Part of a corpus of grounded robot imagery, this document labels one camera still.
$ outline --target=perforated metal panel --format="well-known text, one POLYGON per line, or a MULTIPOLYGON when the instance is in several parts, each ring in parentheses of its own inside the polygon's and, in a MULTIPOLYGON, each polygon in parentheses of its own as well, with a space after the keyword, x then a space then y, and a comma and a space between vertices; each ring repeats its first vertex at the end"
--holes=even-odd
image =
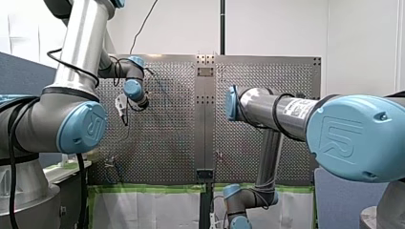
MULTIPOLYGON (((261 131, 225 117, 225 92, 233 84, 267 87, 283 93, 320 95, 320 59, 312 57, 236 57, 217 59, 215 134, 216 182, 254 182, 262 145, 261 131)), ((315 163, 305 143, 286 139, 280 157, 277 183, 308 185, 315 163)))
MULTIPOLYGON (((215 74, 206 78, 215 79, 214 85, 197 76, 199 64, 194 55, 143 57, 147 67, 156 73, 152 76, 145 72, 150 106, 142 113, 129 113, 129 129, 123 126, 115 108, 115 98, 122 93, 122 82, 114 87, 112 80, 101 80, 98 94, 108 112, 109 123, 98 152, 91 155, 94 166, 89 180, 92 184, 119 181, 118 174, 123 182, 129 183, 196 183, 196 170, 201 169, 201 165, 210 169, 212 162, 216 182, 253 182, 259 166, 262 135, 245 123, 226 120, 226 90, 236 84, 319 96, 318 58, 215 56, 215 64, 210 63, 209 67, 215 74), (203 116, 202 102, 196 106, 202 95, 215 100, 215 103, 210 101, 209 106, 204 104, 203 116), (215 110, 208 109, 211 104, 215 110), (208 129, 214 129, 214 147, 208 129), (198 130, 204 130, 205 134, 197 135, 198 130), (117 167, 106 168, 105 160, 112 157, 117 167)), ((286 140, 278 183, 307 185, 313 167, 306 145, 286 140)))
POLYGON ((130 129, 124 127, 115 108, 122 86, 102 80, 98 94, 108 112, 106 135, 100 143, 90 180, 94 184, 124 182, 195 183, 194 56, 148 58, 144 85, 150 105, 141 113, 129 112, 130 129), (117 168, 105 168, 114 157, 117 168))

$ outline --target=wire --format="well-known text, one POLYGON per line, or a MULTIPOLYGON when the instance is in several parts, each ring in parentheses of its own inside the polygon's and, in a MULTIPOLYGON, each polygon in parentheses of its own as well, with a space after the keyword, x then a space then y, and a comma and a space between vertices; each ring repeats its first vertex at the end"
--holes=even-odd
POLYGON ((115 56, 110 55, 110 58, 113 58, 113 59, 116 60, 116 63, 114 64, 115 77, 113 79, 113 85, 114 85, 114 87, 117 87, 119 85, 120 79, 122 78, 123 69, 122 69, 122 65, 121 65, 120 61, 115 56))
POLYGON ((283 97, 295 97, 293 94, 280 94, 273 103, 273 107, 271 110, 272 116, 273 116, 273 120, 274 120, 274 124, 276 125, 277 129, 279 132, 281 132, 281 134, 285 135, 286 137, 288 137, 289 139, 292 140, 296 140, 296 141, 303 141, 300 138, 297 138, 295 136, 293 136, 292 134, 290 134, 288 131, 286 131, 286 129, 284 129, 284 127, 280 124, 280 121, 278 120, 278 116, 277 116, 277 106, 278 103, 280 102, 280 100, 283 97))
POLYGON ((85 73, 85 74, 89 75, 91 78, 93 78, 93 79, 96 81, 96 87, 98 87, 98 85, 99 85, 99 83, 100 83, 100 80, 98 79, 98 77, 97 77, 96 75, 94 75, 93 73, 87 72, 87 71, 85 71, 85 70, 82 70, 82 69, 78 68, 78 67, 75 66, 75 65, 66 63, 65 61, 60 60, 60 59, 58 59, 58 58, 56 58, 56 57, 53 56, 54 53, 61 52, 61 51, 62 51, 62 49, 57 49, 57 50, 54 50, 54 51, 49 51, 49 52, 47 52, 47 56, 49 56, 50 59, 52 59, 52 60, 58 62, 59 64, 62 64, 62 65, 64 65, 64 66, 68 67, 68 68, 71 68, 71 69, 75 70, 75 71, 82 72, 82 73, 85 73))
POLYGON ((216 196, 216 197, 212 198, 212 200, 211 200, 211 213, 214 212, 214 200, 216 198, 224 198, 224 196, 216 196))
POLYGON ((31 101, 26 101, 21 103, 22 106, 27 104, 25 107, 25 110, 21 113, 20 116, 18 116, 12 123, 10 134, 9 134, 9 154, 10 154, 10 163, 11 163, 11 190, 10 190, 10 199, 9 199, 9 215, 10 215, 10 223, 11 227, 13 229, 18 229, 18 224, 15 219, 15 190, 16 190, 16 185, 17 185, 17 169, 16 169, 16 163, 15 163, 15 152, 14 152, 14 143, 16 141, 16 135, 15 131, 17 129, 18 124, 20 123, 21 119, 25 115, 25 113, 35 104, 37 101, 39 101, 39 98, 37 97, 30 97, 31 101))
POLYGON ((86 170, 84 168, 84 161, 82 154, 76 154, 79 173, 80 173, 80 182, 81 182, 81 198, 80 198, 80 215, 78 217, 78 226, 77 228, 84 228, 84 223, 86 219, 86 209, 87 209, 87 183, 86 183, 86 170))
POLYGON ((138 38, 138 36, 140 35, 140 33, 142 32, 143 27, 144 27, 145 24, 146 24, 146 21, 148 20, 149 16, 151 15, 151 13, 152 13, 152 11, 153 11, 153 8, 155 7, 155 5, 156 5, 157 3, 158 3, 158 0, 156 0, 156 1, 153 3, 152 8, 149 10, 148 14, 146 15, 145 19, 143 20, 142 26, 140 27, 138 33, 135 35, 135 37, 134 37, 134 42, 132 43, 131 50, 129 51, 130 54, 132 54, 132 50, 133 50, 134 47, 135 47, 135 43, 137 43, 137 38, 138 38))
POLYGON ((225 212, 225 215, 224 215, 224 221, 223 221, 223 229, 225 229, 225 222, 226 222, 226 217, 227 217, 227 212, 225 212))

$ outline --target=green tape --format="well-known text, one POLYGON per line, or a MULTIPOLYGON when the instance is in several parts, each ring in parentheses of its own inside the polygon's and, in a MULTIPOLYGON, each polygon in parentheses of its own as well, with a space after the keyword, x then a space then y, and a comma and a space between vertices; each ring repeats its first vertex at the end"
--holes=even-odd
POLYGON ((89 192, 101 193, 150 193, 150 194, 186 194, 203 193, 201 185, 147 185, 147 184, 114 184, 89 186, 89 192))
MULTIPOLYGON (((229 184, 215 184, 214 191, 222 192, 224 187, 229 184)), ((240 184, 242 188, 253 188, 254 184, 252 183, 242 183, 240 184)), ((276 190, 283 193, 296 193, 296 194, 311 194, 313 193, 313 186, 285 186, 285 185, 276 185, 276 190)))

